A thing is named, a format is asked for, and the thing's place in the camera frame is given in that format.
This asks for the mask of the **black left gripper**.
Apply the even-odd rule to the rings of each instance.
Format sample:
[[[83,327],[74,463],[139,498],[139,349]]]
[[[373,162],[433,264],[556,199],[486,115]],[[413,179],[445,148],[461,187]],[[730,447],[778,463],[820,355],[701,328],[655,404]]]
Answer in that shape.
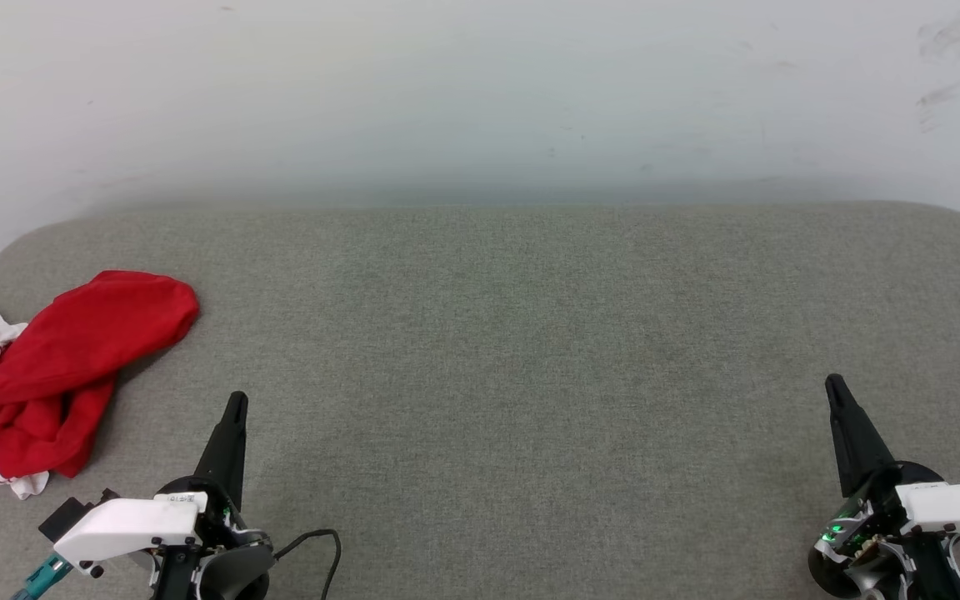
[[[203,449],[195,476],[157,490],[157,500],[192,501],[199,510],[186,542],[152,550],[152,599],[264,599],[274,566],[271,538],[248,527],[243,509],[248,396],[229,395]]]

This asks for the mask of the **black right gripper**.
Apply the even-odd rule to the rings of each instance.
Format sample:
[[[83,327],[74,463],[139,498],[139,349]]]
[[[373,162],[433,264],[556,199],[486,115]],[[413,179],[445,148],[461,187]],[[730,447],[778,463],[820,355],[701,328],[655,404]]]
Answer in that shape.
[[[943,479],[921,464],[895,462],[842,375],[827,376],[826,393],[843,505],[810,550],[812,580],[841,599],[959,599],[952,534],[903,531],[909,512],[896,490]]]

